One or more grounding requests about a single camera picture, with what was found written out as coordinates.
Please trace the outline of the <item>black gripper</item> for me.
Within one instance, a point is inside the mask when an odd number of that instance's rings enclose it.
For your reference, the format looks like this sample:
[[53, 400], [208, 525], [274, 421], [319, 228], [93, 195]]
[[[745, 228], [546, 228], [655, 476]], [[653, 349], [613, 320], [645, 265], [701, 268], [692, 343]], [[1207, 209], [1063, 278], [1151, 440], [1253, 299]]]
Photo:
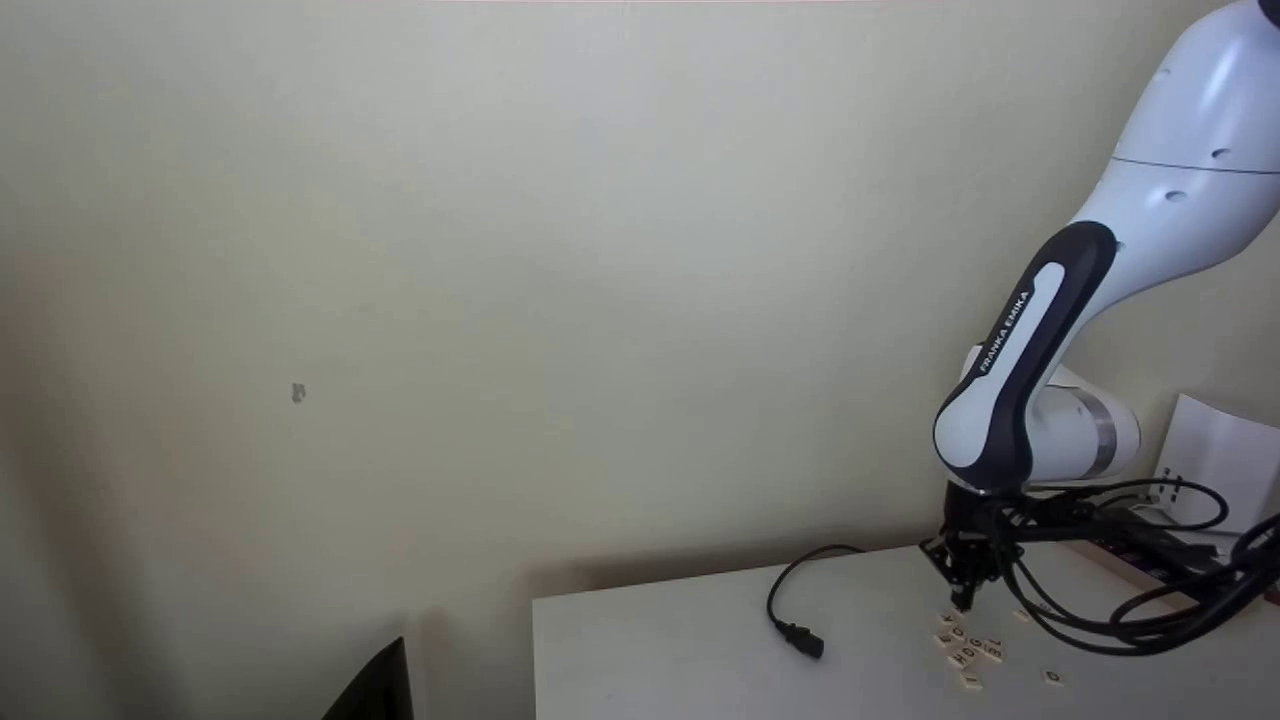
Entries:
[[943, 496], [939, 566], [953, 580], [953, 608], [970, 608], [988, 580], [1001, 580], [1017, 561], [1006, 506], [993, 496], [953, 486]]

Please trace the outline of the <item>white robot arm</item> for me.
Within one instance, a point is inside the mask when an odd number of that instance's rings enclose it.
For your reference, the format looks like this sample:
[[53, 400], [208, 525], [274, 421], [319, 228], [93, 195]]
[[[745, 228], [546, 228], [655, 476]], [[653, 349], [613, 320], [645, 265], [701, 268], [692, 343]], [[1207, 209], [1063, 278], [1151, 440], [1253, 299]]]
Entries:
[[1225, 0], [1154, 64], [1094, 188], [1055, 228], [932, 421], [953, 470], [932, 545], [961, 608], [997, 574], [974, 515], [1028, 481], [1091, 481], [1136, 440], [1112, 400], [1059, 366], [1088, 320], [1243, 251], [1280, 209], [1275, 0]]

